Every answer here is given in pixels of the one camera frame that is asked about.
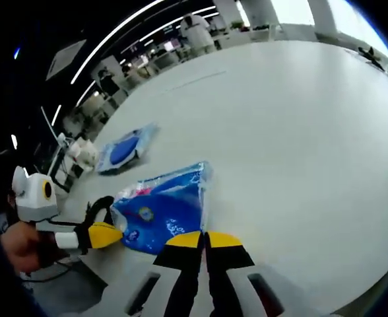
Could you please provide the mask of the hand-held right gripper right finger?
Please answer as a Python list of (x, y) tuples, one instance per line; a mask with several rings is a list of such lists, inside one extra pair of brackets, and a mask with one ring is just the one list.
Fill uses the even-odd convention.
[(256, 265), (238, 238), (206, 232), (213, 316), (312, 316), (302, 290), (266, 265)]

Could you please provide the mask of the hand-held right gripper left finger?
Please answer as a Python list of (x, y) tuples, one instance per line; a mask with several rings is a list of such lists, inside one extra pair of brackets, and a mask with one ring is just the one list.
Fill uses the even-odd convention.
[(128, 316), (189, 316), (198, 292), (203, 233), (177, 235), (165, 243), (131, 291)]

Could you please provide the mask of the person's left hand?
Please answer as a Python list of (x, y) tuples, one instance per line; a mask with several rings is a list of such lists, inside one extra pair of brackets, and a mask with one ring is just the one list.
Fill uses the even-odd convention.
[(55, 253), (42, 243), (42, 236), (32, 225), (17, 222), (0, 235), (6, 257), (16, 273), (32, 273), (52, 265)]

